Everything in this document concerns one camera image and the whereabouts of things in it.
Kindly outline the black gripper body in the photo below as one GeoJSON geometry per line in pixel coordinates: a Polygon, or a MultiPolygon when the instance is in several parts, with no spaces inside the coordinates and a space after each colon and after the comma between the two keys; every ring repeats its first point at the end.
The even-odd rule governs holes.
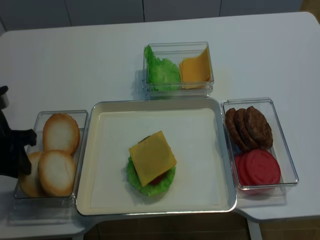
{"type": "Polygon", "coordinates": [[[18,178],[19,174],[30,175],[32,164],[25,146],[35,146],[37,134],[33,129],[13,130],[3,112],[0,113],[0,174],[18,178]]]}

